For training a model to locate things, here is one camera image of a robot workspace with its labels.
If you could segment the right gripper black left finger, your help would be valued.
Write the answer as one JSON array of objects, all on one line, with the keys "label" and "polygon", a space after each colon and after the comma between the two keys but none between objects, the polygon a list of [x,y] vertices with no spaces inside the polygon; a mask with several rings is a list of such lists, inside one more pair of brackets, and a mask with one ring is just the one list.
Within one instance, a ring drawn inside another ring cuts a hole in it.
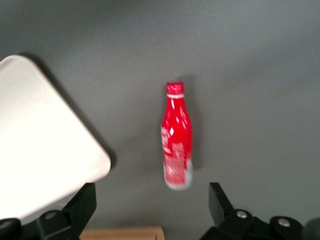
[{"label": "right gripper black left finger", "polygon": [[47,211],[25,225],[18,218],[1,219],[0,238],[78,240],[96,208],[96,185],[86,183],[61,210]]}]

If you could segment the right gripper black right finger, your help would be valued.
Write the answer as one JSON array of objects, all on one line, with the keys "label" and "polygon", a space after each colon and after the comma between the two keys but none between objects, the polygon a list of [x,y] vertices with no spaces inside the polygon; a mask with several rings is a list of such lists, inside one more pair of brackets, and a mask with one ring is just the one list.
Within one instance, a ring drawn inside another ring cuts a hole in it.
[{"label": "right gripper black right finger", "polygon": [[221,185],[209,184],[208,206],[214,226],[202,240],[302,240],[303,225],[287,216],[264,222],[249,211],[234,208]]}]

